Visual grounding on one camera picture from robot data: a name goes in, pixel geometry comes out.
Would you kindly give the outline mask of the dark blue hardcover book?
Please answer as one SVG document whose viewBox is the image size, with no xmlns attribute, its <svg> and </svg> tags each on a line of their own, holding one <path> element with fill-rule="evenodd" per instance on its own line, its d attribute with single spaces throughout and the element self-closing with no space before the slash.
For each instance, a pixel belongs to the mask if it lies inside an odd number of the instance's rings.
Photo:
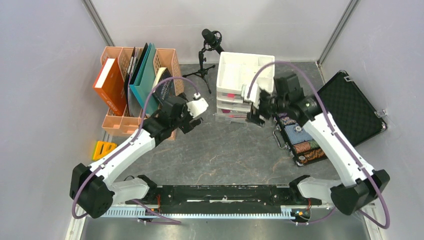
<svg viewBox="0 0 424 240">
<path fill-rule="evenodd" d="M 167 67 L 160 67 L 157 71 L 157 74 L 155 76 L 155 80 L 153 82 L 153 86 L 155 87 L 158 83 L 161 83 L 164 81 L 164 79 L 171 78 L 172 75 Z M 176 96 L 176 90 L 174 81 L 170 80 L 163 84 L 161 84 L 159 87 L 156 88 L 156 90 L 153 92 L 152 96 L 157 100 L 159 104 L 163 104 L 165 100 L 167 100 L 169 97 Z"/>
</svg>

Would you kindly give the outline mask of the white plastic drawer unit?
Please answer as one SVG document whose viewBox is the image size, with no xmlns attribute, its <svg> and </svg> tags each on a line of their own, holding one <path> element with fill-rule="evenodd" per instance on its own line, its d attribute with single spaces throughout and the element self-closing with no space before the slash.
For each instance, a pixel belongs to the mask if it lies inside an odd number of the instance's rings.
<svg viewBox="0 0 424 240">
<path fill-rule="evenodd" d="M 216 78 L 216 113 L 217 122 L 245 123 L 247 118 L 230 118 L 222 110 L 237 111 L 233 115 L 245 115 L 251 111 L 251 104 L 244 102 L 241 96 L 242 86 L 250 85 L 257 72 L 266 64 L 275 61 L 273 55 L 239 53 L 223 51 L 220 54 Z"/>
</svg>

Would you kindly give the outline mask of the peach plastic file organizer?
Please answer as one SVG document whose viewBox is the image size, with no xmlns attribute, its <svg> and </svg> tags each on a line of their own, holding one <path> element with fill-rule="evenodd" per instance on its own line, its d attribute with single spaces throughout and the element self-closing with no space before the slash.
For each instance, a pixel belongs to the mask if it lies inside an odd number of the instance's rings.
<svg viewBox="0 0 424 240">
<path fill-rule="evenodd" d="M 105 47 L 100 61 L 115 59 L 124 79 L 129 77 L 127 104 L 122 115 L 116 115 L 108 109 L 102 128 L 111 136 L 130 137 L 142 120 L 160 108 L 160 101 L 155 96 L 160 90 L 153 92 L 145 104 L 148 94 L 154 87 L 154 80 L 161 67 L 167 68 L 172 77 L 181 77 L 181 69 L 177 52 L 173 48 L 156 48 L 153 43 L 144 47 Z"/>
</svg>

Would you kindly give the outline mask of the orange book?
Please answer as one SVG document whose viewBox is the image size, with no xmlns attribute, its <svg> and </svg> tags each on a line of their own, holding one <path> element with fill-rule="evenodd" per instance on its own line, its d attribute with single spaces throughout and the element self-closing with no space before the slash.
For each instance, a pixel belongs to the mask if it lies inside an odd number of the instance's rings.
<svg viewBox="0 0 424 240">
<path fill-rule="evenodd" d="M 117 58 L 108 58 L 103 63 L 92 88 L 116 116 L 125 113 L 124 79 Z"/>
</svg>

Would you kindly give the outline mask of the pink white marker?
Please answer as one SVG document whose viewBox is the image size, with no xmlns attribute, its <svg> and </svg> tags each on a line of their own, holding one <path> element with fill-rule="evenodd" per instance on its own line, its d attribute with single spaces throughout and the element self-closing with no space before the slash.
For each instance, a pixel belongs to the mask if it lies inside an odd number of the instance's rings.
<svg viewBox="0 0 424 240">
<path fill-rule="evenodd" d="M 233 119 L 246 119 L 247 116 L 246 115 L 228 115 L 229 118 L 233 118 Z"/>
</svg>

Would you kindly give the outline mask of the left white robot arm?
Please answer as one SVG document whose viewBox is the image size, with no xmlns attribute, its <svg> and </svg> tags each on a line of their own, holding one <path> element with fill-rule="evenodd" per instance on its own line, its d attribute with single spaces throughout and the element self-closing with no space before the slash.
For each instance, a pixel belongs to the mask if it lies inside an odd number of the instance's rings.
<svg viewBox="0 0 424 240">
<path fill-rule="evenodd" d="M 180 129 L 185 134 L 193 130 L 202 122 L 200 115 L 208 106 L 198 94 L 192 101 L 180 96 L 170 97 L 162 108 L 144 119 L 126 141 L 105 157 L 88 166 L 82 163 L 75 166 L 69 193 L 73 200 L 72 216 L 75 219 L 86 215 L 99 218 L 112 205 L 133 199 L 153 203 L 157 190 L 146 180 L 136 177 L 117 182 L 117 177 L 142 155 L 168 139 L 174 130 Z"/>
</svg>

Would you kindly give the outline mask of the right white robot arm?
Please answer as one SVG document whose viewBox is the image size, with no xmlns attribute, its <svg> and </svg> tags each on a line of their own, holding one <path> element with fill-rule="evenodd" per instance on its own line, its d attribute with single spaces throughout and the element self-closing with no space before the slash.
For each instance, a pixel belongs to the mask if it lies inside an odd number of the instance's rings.
<svg viewBox="0 0 424 240">
<path fill-rule="evenodd" d="M 347 140 L 333 116 L 315 95 L 306 96 L 296 74 L 274 78 L 274 91 L 267 92 L 255 80 L 244 85 L 241 96 L 251 104 L 247 119 L 257 125 L 280 113 L 295 120 L 319 145 L 336 169 L 339 180 L 303 176 L 289 189 L 289 199 L 302 204 L 308 198 L 332 203 L 341 213 L 351 215 L 378 199 L 383 212 L 389 210 L 382 192 L 390 181 L 384 170 L 376 170 Z"/>
</svg>

